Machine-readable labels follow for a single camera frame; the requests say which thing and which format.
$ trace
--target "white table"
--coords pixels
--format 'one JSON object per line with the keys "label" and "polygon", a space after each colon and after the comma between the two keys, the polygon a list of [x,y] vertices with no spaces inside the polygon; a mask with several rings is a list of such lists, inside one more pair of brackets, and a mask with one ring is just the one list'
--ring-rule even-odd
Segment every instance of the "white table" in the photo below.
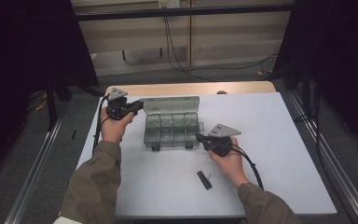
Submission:
{"label": "white table", "polygon": [[[129,102],[142,96],[129,97]],[[90,158],[96,117],[79,164]],[[242,132],[240,146],[256,163],[265,190],[282,197],[298,215],[337,212],[279,93],[201,95],[200,122],[206,134],[217,123]],[[144,145],[145,112],[128,126],[122,147],[118,218],[243,217],[231,183],[202,145],[193,149]],[[245,173],[256,183],[246,160]],[[197,172],[210,174],[206,190]]]}

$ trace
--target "gray carpet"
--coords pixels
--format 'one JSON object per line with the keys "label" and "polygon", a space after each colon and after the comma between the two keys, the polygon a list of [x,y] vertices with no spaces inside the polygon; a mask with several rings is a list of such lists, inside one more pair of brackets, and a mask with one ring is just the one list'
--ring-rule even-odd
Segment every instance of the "gray carpet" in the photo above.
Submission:
{"label": "gray carpet", "polygon": [[[264,68],[269,70],[273,66],[273,61],[263,63]],[[222,66],[240,67],[252,63],[223,64]],[[256,72],[261,67],[256,66],[249,69],[239,70],[199,70],[190,72],[193,76],[206,77],[213,81],[251,81],[261,78]],[[179,82],[205,82],[197,77],[186,75],[172,69],[159,70],[153,72],[142,72],[136,74],[125,74],[116,76],[99,77],[101,88],[105,90],[112,85],[126,84],[151,84],[151,83],[179,83]],[[282,80],[273,80],[277,91],[282,94],[289,112],[293,118],[299,115],[290,100],[289,92],[282,86]],[[42,175],[37,180],[34,193],[27,204],[21,223],[52,223],[58,216],[62,196],[69,176],[76,168],[77,160],[84,146],[86,135],[98,104],[98,98],[90,96],[85,92],[72,88],[74,94],[69,103],[68,112],[62,121],[59,134],[54,142],[48,159],[42,170]],[[60,110],[64,103],[58,102]],[[343,125],[337,111],[325,101],[322,96],[320,111],[321,131],[330,147],[336,153],[341,165],[347,172],[350,179],[358,188],[358,137],[355,133],[348,132]],[[310,133],[303,123],[296,124],[297,129],[306,144],[310,156],[332,197],[338,213],[326,217],[301,217],[303,223],[358,223],[358,218],[351,209],[351,205],[346,200],[339,185],[334,181],[338,189],[338,195],[332,190],[326,181],[325,174],[315,151],[315,143]],[[34,158],[39,148],[42,146],[47,134],[48,113],[47,108],[41,111],[32,111],[28,114],[24,127],[18,135],[15,143],[12,144],[10,152],[0,165],[0,223],[7,217],[10,207],[15,201],[21,188],[24,178],[32,167]],[[118,220],[117,223],[133,223],[133,220]],[[239,219],[186,219],[186,220],[137,220],[136,223],[239,223]]]}

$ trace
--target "person's right hand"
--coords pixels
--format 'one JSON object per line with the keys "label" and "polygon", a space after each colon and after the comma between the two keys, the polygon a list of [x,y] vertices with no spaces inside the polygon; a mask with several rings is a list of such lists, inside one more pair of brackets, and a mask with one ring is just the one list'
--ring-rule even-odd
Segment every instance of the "person's right hand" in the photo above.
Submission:
{"label": "person's right hand", "polygon": [[[232,144],[237,146],[237,138],[232,136],[230,138]],[[231,150],[225,157],[220,157],[211,150],[208,150],[208,153],[211,159],[217,163],[223,174],[231,180],[235,188],[238,188],[242,183],[246,184],[250,182],[243,171],[242,155],[238,152]]]}

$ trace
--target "sleeve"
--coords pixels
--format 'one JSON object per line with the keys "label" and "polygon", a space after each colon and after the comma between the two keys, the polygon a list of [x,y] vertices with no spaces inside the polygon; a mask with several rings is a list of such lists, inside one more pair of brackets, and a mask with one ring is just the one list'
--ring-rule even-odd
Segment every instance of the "sleeve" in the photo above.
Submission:
{"label": "sleeve", "polygon": [[114,223],[120,162],[119,145],[101,141],[91,159],[70,178],[61,217],[80,223]]}
{"label": "sleeve", "polygon": [[264,191],[255,184],[242,184],[238,196],[246,211],[250,224],[301,223],[287,203],[277,195]]}

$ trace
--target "hand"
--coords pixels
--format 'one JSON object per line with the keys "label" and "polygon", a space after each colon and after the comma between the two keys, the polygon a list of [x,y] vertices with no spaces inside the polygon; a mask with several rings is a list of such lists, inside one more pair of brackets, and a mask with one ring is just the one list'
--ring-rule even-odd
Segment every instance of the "hand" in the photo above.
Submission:
{"label": "hand", "polygon": [[[238,145],[237,138],[232,136],[230,138],[233,145]],[[217,163],[223,174],[231,180],[235,188],[238,188],[242,183],[246,184],[250,182],[243,172],[242,155],[238,152],[231,150],[225,157],[220,157],[211,150],[208,150],[208,153],[211,159]]]}
{"label": "hand", "polygon": [[123,138],[124,132],[126,132],[126,127],[131,123],[134,113],[130,112],[126,117],[121,120],[114,120],[108,118],[106,113],[106,107],[101,111],[101,120],[102,123],[106,118],[108,118],[101,127],[101,134],[104,141],[113,142],[120,144],[121,139]]}

